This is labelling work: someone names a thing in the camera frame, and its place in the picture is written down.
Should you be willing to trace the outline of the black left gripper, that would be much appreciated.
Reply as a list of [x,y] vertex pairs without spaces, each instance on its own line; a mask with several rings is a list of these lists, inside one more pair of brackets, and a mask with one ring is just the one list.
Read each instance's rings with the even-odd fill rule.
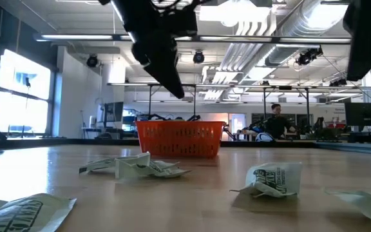
[[152,0],[98,0],[102,6],[112,5],[125,31],[137,41],[131,47],[134,58],[177,99],[182,99],[185,93],[176,68],[178,53],[173,38],[197,34],[195,8],[205,3],[191,0],[178,8],[181,1],[158,6]]

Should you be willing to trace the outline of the orange plastic basket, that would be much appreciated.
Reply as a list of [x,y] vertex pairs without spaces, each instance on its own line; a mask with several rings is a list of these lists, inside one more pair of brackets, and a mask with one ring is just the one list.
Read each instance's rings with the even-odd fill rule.
[[220,149],[221,121],[137,121],[142,152],[154,157],[213,158]]

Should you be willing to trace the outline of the black computer monitor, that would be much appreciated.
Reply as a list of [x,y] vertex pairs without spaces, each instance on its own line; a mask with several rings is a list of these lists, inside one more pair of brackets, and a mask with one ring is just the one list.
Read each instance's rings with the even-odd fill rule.
[[371,126],[371,103],[344,103],[345,117],[348,126]]
[[108,127],[111,123],[122,122],[123,109],[123,102],[106,103],[103,106],[103,125]]

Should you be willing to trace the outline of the black track light cluster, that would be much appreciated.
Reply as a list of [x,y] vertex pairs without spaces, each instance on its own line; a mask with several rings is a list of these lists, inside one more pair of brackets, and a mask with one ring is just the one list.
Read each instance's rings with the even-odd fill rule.
[[310,62],[316,60],[320,55],[323,55],[321,46],[318,48],[309,48],[299,54],[299,57],[296,59],[295,63],[299,66],[308,65]]

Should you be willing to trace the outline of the white light panel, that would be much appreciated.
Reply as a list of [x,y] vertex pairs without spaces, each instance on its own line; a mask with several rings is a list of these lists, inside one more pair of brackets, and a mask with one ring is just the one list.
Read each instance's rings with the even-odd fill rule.
[[219,21],[233,23],[239,21],[260,22],[271,12],[267,7],[254,5],[201,6],[200,21]]

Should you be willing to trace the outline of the person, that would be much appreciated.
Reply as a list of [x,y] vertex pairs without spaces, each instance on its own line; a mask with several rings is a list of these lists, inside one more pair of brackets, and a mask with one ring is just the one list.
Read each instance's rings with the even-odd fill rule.
[[280,104],[273,104],[271,110],[272,116],[265,122],[265,133],[268,133],[274,139],[282,139],[286,131],[290,133],[296,132],[296,129],[288,119],[282,116]]

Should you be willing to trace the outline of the blue white ball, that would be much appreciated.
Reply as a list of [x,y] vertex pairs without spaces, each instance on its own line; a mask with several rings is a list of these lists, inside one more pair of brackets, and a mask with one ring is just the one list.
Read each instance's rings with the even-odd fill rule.
[[255,138],[255,141],[256,142],[274,142],[275,139],[272,135],[270,135],[266,132],[261,132],[261,133],[257,134],[257,136]]

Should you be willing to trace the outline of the silver ventilation duct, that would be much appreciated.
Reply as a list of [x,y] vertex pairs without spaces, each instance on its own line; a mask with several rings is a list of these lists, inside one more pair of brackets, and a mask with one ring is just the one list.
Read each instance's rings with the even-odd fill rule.
[[[347,5],[329,5],[323,4],[323,1],[328,0],[303,0],[274,31],[275,36],[321,37],[344,17],[347,9]],[[262,80],[298,50],[293,45],[280,47],[275,44],[259,44],[249,54],[249,60],[243,64],[243,78],[240,83]]]

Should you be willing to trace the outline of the black metal rig frame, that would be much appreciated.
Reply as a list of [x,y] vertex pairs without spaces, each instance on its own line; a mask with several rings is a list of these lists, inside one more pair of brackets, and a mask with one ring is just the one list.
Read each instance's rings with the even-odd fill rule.
[[243,90],[245,89],[254,89],[258,90],[263,95],[263,106],[266,105],[266,99],[267,99],[267,90],[278,90],[280,92],[293,92],[296,90],[300,93],[305,99],[306,99],[306,105],[307,105],[307,115],[309,115],[309,97],[310,97],[310,91],[311,90],[335,90],[336,92],[328,93],[329,95],[340,93],[340,92],[347,92],[347,91],[355,91],[355,94],[364,94],[364,90],[358,86],[293,86],[293,85],[284,85],[284,86],[275,86],[275,85],[235,85],[235,84],[181,84],[182,87],[186,88],[192,88],[192,99],[187,100],[184,99],[184,97],[179,98],[178,101],[174,100],[153,100],[152,96],[159,91],[159,89],[156,89],[153,91],[154,86],[161,87],[161,84],[157,83],[139,83],[139,82],[131,82],[131,83],[108,83],[109,86],[123,86],[123,87],[148,87],[149,88],[149,97],[148,100],[138,100],[134,99],[133,102],[143,102],[148,103],[148,114],[151,115],[151,104],[153,102],[155,103],[171,103],[171,104],[192,104],[193,105],[193,115],[196,115],[196,105],[197,104],[220,104],[222,102],[225,102],[225,100],[204,100],[204,101],[197,101],[197,90],[199,88],[207,88],[208,90],[234,90],[235,88],[241,88]]

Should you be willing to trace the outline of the long fluorescent light rail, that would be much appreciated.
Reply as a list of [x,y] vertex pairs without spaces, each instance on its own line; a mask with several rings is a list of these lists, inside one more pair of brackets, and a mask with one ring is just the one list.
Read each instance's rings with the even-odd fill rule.
[[[173,38],[168,35],[149,35],[140,39],[132,39],[126,34],[35,34],[36,41],[170,41]],[[174,38],[184,43],[262,43],[262,44],[332,44],[349,45],[351,38],[347,37],[279,37],[279,36],[246,36],[246,35],[195,35]]]

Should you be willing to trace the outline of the black aluminium table frame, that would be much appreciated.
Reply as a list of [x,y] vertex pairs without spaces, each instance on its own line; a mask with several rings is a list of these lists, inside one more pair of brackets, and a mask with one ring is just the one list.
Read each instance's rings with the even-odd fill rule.
[[[137,140],[95,140],[95,139],[14,139],[9,140],[0,132],[0,150],[36,148],[56,145],[105,145],[105,146],[138,146]],[[339,151],[371,153],[371,144],[340,142],[219,142],[225,148],[317,148]]]

